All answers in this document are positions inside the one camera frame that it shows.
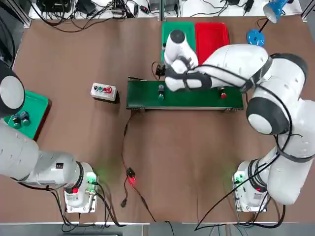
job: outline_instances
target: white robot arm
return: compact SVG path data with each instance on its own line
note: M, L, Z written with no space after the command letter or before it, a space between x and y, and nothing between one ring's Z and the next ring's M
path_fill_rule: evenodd
M0 60L0 118L20 111L24 101L21 81ZM96 190L96 175L89 164L76 162L69 153L40 151L34 140L3 120L0 120L0 175L25 184L62 186L67 209L72 212L89 212L93 202L90 191Z
M239 44L217 49L202 65L196 66L197 57L192 55L185 38L183 32L175 30L167 40L167 87L171 91L193 92L234 86L241 92L247 92L255 86L246 110L247 119L259 133L278 136L279 148L273 148L261 159L241 163L235 173L237 183L251 177L244 183L244 188L236 191L239 210L258 211L267 192L281 204L293 204L315 154L315 103L300 98L308 73L306 63L296 55L268 56L262 47ZM275 96L286 106L292 120L293 135L283 152L281 148L288 139L290 118ZM276 157L268 168L255 175Z

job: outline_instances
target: desk lamp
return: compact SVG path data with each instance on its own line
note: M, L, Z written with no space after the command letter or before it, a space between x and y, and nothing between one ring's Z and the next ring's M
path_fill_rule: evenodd
M274 0L267 3L263 10L264 14L267 17L266 22L263 24L260 30L252 29L248 31L246 38L249 44L257 45L257 46L264 46L265 44L265 36L262 33L262 30L265 28L268 21L272 23L277 23L282 13L282 8L288 0Z

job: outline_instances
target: green tray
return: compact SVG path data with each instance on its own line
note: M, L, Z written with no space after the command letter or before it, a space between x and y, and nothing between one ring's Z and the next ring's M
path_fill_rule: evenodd
M190 47L196 51L195 42L195 25L193 22L164 22L162 25L162 47L166 43L169 34L173 30L181 30L187 37L187 42ZM162 50L162 62L164 62L164 51Z
M19 130L21 133L28 136L30 139L35 137L35 134L40 126L43 116L48 107L49 100L42 95L25 91L25 102L22 109L18 112L27 111L30 115L30 125L24 126L21 124L19 128L13 126L12 116L5 117L4 121L12 128Z

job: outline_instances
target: green platform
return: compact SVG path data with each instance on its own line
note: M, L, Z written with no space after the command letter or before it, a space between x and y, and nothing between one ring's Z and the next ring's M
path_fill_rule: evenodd
M158 86L164 85L164 100L158 99ZM242 95L237 88L226 87L227 98L220 99L217 88L204 91L172 92L165 81L128 81L127 109L160 110L242 110Z
M28 112L30 115L30 125L24 126L23 124L21 124L19 128L15 128L13 126L12 116L5 117L4 121L10 127L19 130L30 139L33 139L45 115L48 104L49 100L47 97L26 90L24 105L18 113L21 113L22 111Z
M185 33L190 47L196 51L195 25L193 22L163 22L162 25L162 46L167 42L169 34L173 30L181 30ZM164 51L162 51L162 62L164 61Z

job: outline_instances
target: brown table surface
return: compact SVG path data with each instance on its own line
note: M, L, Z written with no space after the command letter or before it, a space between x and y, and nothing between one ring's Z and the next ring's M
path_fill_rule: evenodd
M169 19L194 22L224 22L230 43L246 43L246 32L259 17L210 17ZM59 32L41 21L26 30L14 71L27 90L47 96L52 107L38 138L42 150L72 153L90 163L112 195L120 222L152 222L135 191L127 184L121 161L126 110L127 77L153 80L151 63L159 61L161 25L156 19L110 20L80 33ZM63 29L73 30L71 24ZM309 77L302 97L315 100L314 44L307 24L299 16L281 17L264 29L268 53L287 52L303 57ZM93 82L115 85L118 105L94 101ZM230 186L232 174L242 160L265 155L273 138L255 132L245 111L149 111L137 114L125 138L125 162L137 176L136 187L145 197L156 220L197 222ZM315 222L313 180L309 173L297 202L287 207L285 222ZM25 189L0 177L0 222L62 222L53 196ZM224 200L205 222L236 222L232 199ZM276 222L270 204L259 221ZM103 222L103 205L97 213L82 215L81 221ZM243 220L249 219L245 214Z

